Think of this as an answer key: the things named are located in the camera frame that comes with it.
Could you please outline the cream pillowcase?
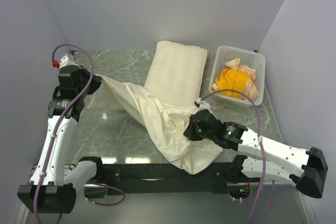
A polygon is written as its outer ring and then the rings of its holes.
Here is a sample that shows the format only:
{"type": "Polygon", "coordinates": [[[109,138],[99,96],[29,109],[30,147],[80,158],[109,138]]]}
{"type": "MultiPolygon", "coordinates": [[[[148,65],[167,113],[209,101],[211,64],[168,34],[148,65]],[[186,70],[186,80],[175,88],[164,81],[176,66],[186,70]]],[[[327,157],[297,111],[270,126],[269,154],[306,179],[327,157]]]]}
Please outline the cream pillowcase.
{"type": "Polygon", "coordinates": [[[89,102],[89,109],[125,110],[143,125],[155,147],[175,167],[195,175],[222,153],[210,140],[192,142],[183,135],[195,106],[164,104],[148,89],[102,76],[100,87],[89,102]]]}

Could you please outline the cream pillow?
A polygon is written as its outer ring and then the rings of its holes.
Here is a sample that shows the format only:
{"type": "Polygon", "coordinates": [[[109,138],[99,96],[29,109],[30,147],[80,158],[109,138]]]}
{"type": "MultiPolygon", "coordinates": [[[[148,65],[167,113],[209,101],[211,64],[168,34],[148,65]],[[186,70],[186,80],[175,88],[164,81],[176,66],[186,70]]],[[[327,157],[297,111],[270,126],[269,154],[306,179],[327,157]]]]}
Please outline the cream pillow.
{"type": "Polygon", "coordinates": [[[159,41],[144,87],[164,104],[193,106],[199,98],[208,51],[159,41]]]}

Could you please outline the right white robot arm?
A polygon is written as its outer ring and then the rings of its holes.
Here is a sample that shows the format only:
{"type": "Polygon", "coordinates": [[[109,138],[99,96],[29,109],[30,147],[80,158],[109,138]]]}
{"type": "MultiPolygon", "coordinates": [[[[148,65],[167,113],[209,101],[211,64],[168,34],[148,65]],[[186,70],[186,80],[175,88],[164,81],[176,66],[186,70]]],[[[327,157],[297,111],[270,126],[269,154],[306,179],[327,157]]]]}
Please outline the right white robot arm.
{"type": "Polygon", "coordinates": [[[191,115],[183,135],[190,141],[211,140],[221,148],[238,152],[230,168],[219,174],[226,183],[264,178],[293,185],[311,198],[323,195],[328,165],[323,151],[316,147],[306,150],[258,137],[243,125],[221,122],[209,110],[191,115]]]}

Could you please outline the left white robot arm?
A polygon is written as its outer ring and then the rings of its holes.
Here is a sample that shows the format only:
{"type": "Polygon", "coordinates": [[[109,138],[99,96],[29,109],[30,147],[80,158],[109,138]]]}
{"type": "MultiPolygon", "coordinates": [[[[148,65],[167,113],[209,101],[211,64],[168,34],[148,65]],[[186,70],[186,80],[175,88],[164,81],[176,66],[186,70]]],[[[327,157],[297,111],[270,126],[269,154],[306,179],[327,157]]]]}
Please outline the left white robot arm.
{"type": "Polygon", "coordinates": [[[76,167],[65,173],[65,158],[77,128],[84,99],[93,94],[102,79],[83,66],[61,67],[59,86],[48,105],[48,126],[44,147],[36,169],[26,185],[18,189],[18,198],[32,213],[68,214],[77,193],[89,181],[99,183],[105,170],[100,157],[83,157],[76,167]]]}

